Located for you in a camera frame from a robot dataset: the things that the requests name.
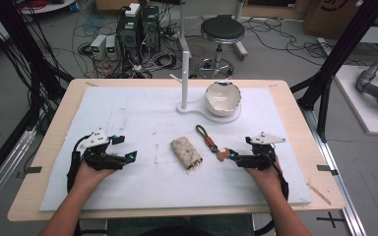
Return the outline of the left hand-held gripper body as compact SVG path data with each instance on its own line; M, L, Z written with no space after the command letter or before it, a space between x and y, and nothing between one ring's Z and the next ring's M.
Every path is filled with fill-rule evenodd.
M95 170L122 169L124 166L123 156L108 154L106 149L109 145L112 143L102 128L91 132L84 136L82 141L79 141L79 148L84 151L82 160Z

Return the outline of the keychain with green orange strap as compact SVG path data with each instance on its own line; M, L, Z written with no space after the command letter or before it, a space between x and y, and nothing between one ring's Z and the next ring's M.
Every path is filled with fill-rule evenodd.
M203 138L205 144L208 146L210 151L216 155L217 159L220 162L223 162L225 159L229 158L229 149L228 148L219 149L216 143L209 136L208 132L203 126L197 125L195 129L197 133Z

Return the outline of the person's left hand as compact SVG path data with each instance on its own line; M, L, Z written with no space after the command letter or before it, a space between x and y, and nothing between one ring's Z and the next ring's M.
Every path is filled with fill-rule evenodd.
M79 193L92 193L106 177L113 173L112 169L95 170L82 162L72 190Z

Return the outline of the person's right hand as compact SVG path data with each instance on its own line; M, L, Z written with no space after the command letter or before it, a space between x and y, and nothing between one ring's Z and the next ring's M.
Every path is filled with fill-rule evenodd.
M283 193L280 176L274 167L265 170L246 168L245 171L253 178L265 196L274 197Z

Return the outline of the white foam mat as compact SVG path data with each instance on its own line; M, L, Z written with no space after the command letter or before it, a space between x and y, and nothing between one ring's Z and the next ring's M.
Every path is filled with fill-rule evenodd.
M266 88L241 92L241 115L229 124L203 116L180 114L180 88L87 88L64 144L53 165L41 209L55 210L67 194L71 152L83 136L102 128L125 142L108 152L137 152L136 161L107 177L88 200L88 209L262 206L262 193L252 178L231 160L220 162L196 132L203 126L220 148L248 154L245 137L261 132L286 136L271 93ZM186 137L203 162L187 173L170 143Z

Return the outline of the beige quilted key pouch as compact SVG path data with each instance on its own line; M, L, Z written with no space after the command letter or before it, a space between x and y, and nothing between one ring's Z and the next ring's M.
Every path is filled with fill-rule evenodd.
M186 137L173 140L170 146L187 173L194 171L203 162L203 157Z

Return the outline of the white eggshell-shaped bowl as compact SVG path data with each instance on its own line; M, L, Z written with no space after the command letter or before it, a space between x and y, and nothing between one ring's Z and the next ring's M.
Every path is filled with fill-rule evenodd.
M214 82L204 94L206 108L219 117L228 117L235 113L241 102L241 91L231 82Z

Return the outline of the black tape strip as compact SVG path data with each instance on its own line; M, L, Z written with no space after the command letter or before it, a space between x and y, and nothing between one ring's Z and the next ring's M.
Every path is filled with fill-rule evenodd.
M24 179L28 174L40 173L41 169L42 169L41 166L27 167L26 169L19 171L16 174L16 177L19 179Z
M332 169L329 165L317 165L317 169L319 171L330 172L333 176L339 175L338 170L337 169Z

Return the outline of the person's dark pants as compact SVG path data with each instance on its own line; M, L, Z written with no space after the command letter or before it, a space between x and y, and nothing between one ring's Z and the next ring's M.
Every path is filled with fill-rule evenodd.
M111 219L107 230L108 236L254 236L249 214Z

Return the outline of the white peg stand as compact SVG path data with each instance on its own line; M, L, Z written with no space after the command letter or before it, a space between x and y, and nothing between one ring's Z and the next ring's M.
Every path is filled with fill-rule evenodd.
M180 114L190 114L190 113L196 113L203 117L205 117L207 120L210 120L214 123L218 124L228 124L231 123L239 118L241 115L241 102L238 107L238 109L235 111L234 114L228 116L228 117L219 117L211 112L209 112L206 108L205 102L204 102L204 94L207 88L205 88L205 91L203 92L200 99L197 101L189 102L188 101L188 94L189 94L189 53L187 51L182 52L182 72L181 72L181 78L177 78L174 75L170 74L170 76L175 79L177 82L181 84L181 102L177 104L176 109Z

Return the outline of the grey power supply unit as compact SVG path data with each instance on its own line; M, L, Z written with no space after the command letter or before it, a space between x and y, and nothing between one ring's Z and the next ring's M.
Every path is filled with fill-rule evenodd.
M98 35L91 43L91 50L95 60L103 60L106 56L106 36Z
M117 60L118 54L116 49L116 38L114 35L108 35L106 37L106 55L109 60Z

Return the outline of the white platform board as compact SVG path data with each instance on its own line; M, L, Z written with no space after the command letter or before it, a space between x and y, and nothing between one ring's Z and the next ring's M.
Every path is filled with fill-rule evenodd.
M378 135L378 102L355 88L357 77L364 70L363 66L343 65L336 74L336 81L364 131Z

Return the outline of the black round stool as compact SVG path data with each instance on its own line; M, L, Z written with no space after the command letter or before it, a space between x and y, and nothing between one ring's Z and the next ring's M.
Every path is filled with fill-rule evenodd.
M221 57L225 44L236 44L245 34L243 25L228 16L217 16L204 20L201 24L201 35L217 45L215 56L204 59L197 68L197 73L205 79L230 79L234 66Z

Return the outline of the white power strip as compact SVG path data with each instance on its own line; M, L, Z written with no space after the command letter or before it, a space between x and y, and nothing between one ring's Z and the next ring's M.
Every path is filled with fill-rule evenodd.
M318 37L317 42L322 47L325 54L329 56L332 52L332 47L327 43L327 41L323 37Z

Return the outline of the white box on computer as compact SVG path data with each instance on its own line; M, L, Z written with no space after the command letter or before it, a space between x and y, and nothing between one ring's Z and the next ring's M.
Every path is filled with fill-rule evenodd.
M141 6L138 3L131 3L125 11L126 17L136 17Z

